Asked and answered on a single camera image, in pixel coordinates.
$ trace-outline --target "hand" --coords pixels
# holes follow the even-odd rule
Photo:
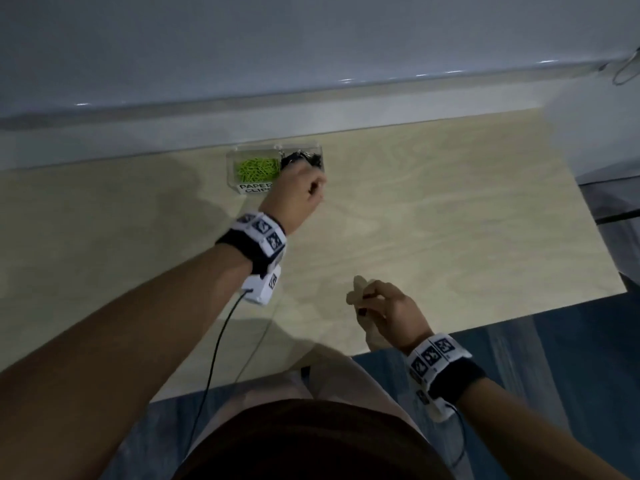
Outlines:
[[[325,183],[322,170],[306,160],[294,162],[273,183],[260,211],[276,219],[285,234],[293,234],[322,201]]]
[[[391,283],[375,281],[364,288],[362,295],[356,303],[358,312],[366,308],[380,335],[405,355],[433,335],[414,300]]]

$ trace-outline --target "label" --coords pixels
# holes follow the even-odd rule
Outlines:
[[[271,188],[271,182],[258,182],[255,184],[237,184],[238,192],[242,194],[258,194],[268,192]]]

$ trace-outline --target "clear plastic container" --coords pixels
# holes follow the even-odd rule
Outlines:
[[[316,142],[274,145],[238,145],[227,153],[227,183],[241,194],[268,192],[282,169],[282,160],[298,151],[319,155],[324,171],[322,147]]]

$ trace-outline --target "wristband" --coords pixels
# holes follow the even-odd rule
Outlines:
[[[276,219],[258,212],[238,217],[216,244],[235,247],[253,263],[251,274],[263,278],[282,258],[287,238]]]
[[[444,333],[423,341],[406,358],[412,389],[432,420],[448,419],[467,387],[486,376],[470,359],[468,350]]]

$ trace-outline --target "wooden table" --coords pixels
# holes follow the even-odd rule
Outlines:
[[[345,303],[357,274],[394,282],[446,332],[623,292],[548,137],[530,110],[285,140],[322,144],[325,202],[290,239],[270,304],[236,310],[212,385],[366,351]],[[256,208],[226,185],[226,151],[0,174],[0,367]],[[202,389],[221,325],[156,399]]]

